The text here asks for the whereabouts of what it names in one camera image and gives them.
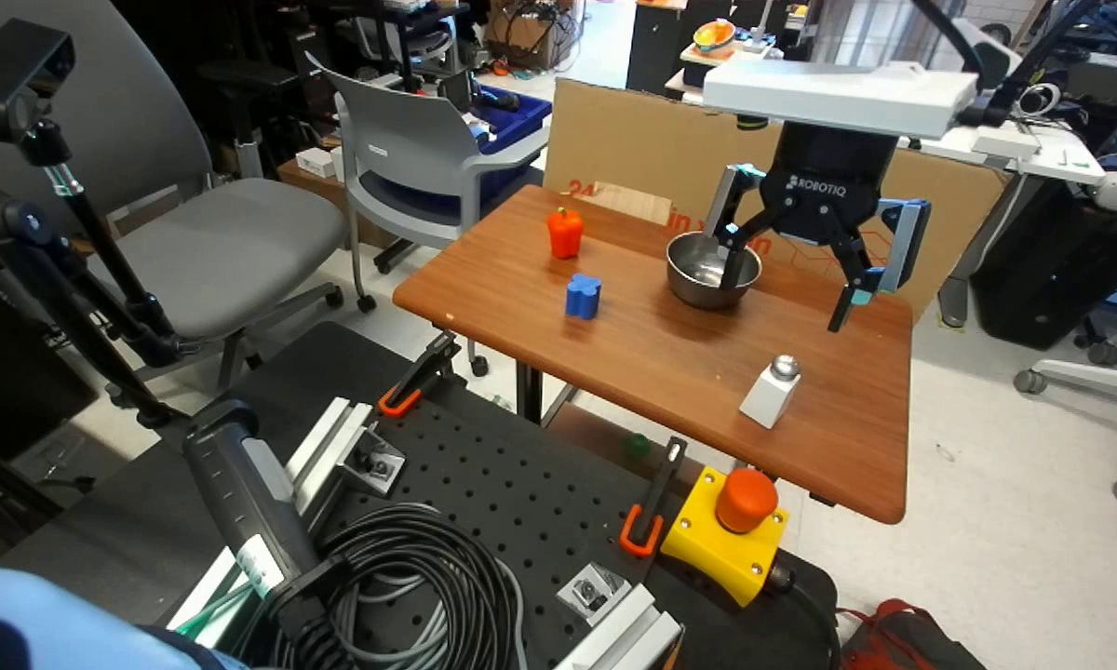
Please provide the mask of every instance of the small white bottle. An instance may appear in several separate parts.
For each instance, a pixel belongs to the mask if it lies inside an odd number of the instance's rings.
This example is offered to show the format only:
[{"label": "small white bottle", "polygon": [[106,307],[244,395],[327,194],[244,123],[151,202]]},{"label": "small white bottle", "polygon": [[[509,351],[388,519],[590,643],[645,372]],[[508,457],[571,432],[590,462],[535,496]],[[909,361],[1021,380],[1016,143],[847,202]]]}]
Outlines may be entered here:
[{"label": "small white bottle", "polygon": [[799,361],[789,354],[777,354],[750,386],[743,415],[750,415],[765,427],[775,427],[799,380]]}]

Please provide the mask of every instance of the black optical breadboard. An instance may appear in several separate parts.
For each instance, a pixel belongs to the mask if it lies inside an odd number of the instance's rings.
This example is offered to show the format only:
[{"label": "black optical breadboard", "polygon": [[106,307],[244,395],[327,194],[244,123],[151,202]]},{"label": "black optical breadboard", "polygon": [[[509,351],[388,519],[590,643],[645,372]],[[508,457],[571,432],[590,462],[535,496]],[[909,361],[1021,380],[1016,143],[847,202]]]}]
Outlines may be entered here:
[{"label": "black optical breadboard", "polygon": [[[590,627],[559,599],[559,588],[590,562],[655,592],[655,607],[684,627],[681,666],[826,666],[821,628],[789,594],[765,594],[737,612],[684,567],[642,567],[620,551],[625,508],[647,484],[637,472],[563,448],[535,426],[462,392],[447,395],[447,405],[424,401],[378,432],[411,457],[395,491],[385,499],[362,484],[341,484],[316,537],[346,534],[353,519],[388,501],[435,508],[514,571],[526,592],[529,666],[559,666],[586,642]],[[830,612],[830,576],[786,560]],[[357,642],[404,648],[427,622],[431,604],[427,588],[388,604],[362,622]]]}]

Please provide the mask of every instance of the wooden table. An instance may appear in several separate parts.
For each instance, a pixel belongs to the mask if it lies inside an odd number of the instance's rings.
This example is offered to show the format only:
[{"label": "wooden table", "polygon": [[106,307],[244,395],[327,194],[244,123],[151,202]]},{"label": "wooden table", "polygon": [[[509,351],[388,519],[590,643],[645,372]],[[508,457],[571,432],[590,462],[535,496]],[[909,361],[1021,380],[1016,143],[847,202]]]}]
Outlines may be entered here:
[{"label": "wooden table", "polygon": [[[688,441],[710,444],[825,501],[876,523],[907,515],[914,314],[899,299],[826,331],[840,288],[771,266],[737,314],[702,314],[667,292],[667,231],[579,205],[586,248],[552,262],[547,216],[563,199],[522,190],[411,274],[395,302],[490,344]],[[599,274],[598,319],[568,315],[568,281]],[[737,405],[775,354],[800,361],[777,427]]]}]

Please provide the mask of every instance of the blue cube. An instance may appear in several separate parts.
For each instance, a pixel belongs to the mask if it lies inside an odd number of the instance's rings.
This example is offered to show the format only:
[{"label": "blue cube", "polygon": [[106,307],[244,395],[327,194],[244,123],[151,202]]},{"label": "blue cube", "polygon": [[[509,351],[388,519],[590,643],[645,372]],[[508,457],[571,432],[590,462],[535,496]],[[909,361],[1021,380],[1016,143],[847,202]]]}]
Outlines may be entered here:
[{"label": "blue cube", "polygon": [[579,315],[579,319],[598,319],[599,314],[599,281],[598,274],[575,274],[568,282],[568,315]]}]

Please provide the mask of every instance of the gray bowl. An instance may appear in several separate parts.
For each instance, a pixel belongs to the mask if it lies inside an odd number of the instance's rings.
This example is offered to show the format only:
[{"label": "gray bowl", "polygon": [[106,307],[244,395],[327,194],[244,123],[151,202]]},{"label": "gray bowl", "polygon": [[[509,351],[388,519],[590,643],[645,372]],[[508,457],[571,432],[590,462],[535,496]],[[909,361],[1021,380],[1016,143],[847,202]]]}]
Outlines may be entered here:
[{"label": "gray bowl", "polygon": [[667,245],[669,294],[709,314],[737,309],[750,288],[761,281],[761,256],[745,245],[737,282],[719,288],[727,253],[729,253],[727,245],[719,245],[710,233],[702,231],[669,238]]}]

